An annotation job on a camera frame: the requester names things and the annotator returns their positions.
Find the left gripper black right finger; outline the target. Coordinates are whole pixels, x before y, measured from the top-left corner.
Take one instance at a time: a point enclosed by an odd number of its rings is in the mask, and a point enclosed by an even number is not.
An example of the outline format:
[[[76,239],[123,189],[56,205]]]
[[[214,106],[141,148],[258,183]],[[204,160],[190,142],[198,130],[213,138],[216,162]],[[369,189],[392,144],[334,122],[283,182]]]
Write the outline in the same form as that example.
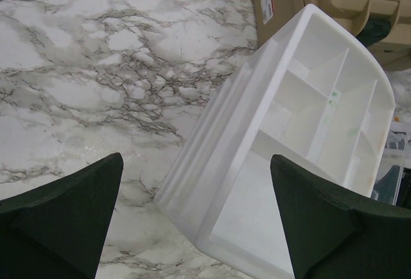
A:
[[[410,210],[275,154],[270,172],[296,278],[410,278]]]

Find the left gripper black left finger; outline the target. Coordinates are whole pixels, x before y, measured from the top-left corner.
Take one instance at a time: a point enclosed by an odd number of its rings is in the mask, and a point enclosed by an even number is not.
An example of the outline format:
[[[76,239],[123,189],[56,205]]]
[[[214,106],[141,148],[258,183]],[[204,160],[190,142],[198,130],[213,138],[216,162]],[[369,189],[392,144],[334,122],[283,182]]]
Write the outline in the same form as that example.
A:
[[[1,201],[1,278],[94,278],[118,197],[113,153]]]

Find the white plastic drawer organizer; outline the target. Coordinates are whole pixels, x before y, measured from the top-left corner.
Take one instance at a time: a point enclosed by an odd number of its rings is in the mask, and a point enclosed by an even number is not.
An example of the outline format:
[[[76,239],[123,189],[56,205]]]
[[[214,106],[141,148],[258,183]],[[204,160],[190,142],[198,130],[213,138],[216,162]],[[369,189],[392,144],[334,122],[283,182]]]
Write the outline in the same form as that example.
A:
[[[309,4],[215,92],[155,202],[200,252],[253,278],[296,278],[272,156],[373,199],[394,108],[376,59]]]

